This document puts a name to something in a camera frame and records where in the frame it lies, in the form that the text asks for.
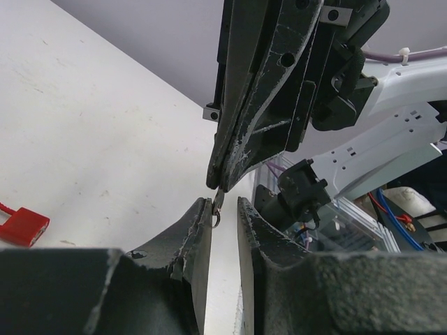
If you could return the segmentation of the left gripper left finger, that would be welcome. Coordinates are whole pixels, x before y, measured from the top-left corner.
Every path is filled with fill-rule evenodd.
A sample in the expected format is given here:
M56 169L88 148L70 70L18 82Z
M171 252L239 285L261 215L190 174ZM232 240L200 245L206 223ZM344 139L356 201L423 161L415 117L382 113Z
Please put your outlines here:
M212 201L129 252L1 251L2 334L202 334Z

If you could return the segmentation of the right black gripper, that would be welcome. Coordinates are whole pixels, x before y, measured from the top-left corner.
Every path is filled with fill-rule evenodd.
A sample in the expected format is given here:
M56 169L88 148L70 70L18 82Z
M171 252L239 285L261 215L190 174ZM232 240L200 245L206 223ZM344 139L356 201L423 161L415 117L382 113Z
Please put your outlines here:
M296 151L308 125L353 126L373 88L361 48L389 13L386 1L225 1L207 186L229 192Z

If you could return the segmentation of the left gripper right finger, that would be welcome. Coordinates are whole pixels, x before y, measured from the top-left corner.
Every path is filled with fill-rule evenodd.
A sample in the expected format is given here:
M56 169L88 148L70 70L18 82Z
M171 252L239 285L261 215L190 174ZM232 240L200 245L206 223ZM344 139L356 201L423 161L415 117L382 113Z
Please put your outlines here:
M445 334L446 255L308 253L237 201L245 334Z

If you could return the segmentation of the small silver keys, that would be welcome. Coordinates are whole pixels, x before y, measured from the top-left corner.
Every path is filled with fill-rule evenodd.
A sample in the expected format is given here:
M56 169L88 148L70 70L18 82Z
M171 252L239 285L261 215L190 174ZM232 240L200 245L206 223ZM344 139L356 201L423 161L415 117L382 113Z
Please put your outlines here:
M212 224L213 229L217 228L221 222L221 208L224 203L224 198L225 193L219 188L212 203L212 215L216 218L216 222Z

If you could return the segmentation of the red cable seal tag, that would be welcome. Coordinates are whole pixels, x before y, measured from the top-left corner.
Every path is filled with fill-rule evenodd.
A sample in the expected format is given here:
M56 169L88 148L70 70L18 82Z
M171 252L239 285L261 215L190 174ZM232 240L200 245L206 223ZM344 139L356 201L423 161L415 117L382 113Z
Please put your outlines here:
M1 224L1 240L16 246L31 248L50 224L48 217L24 207L14 210L1 204L1 212L10 216Z

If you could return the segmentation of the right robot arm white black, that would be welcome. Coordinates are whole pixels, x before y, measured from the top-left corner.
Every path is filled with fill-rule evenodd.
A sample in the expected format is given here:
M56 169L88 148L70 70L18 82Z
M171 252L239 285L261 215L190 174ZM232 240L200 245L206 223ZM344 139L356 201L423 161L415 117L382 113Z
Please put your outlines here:
M279 230L425 162L409 154L446 131L446 53L363 52L389 13L386 1L224 3L206 182L217 191L213 216L246 174L310 145L309 128L325 144L279 176L279 194L260 210Z

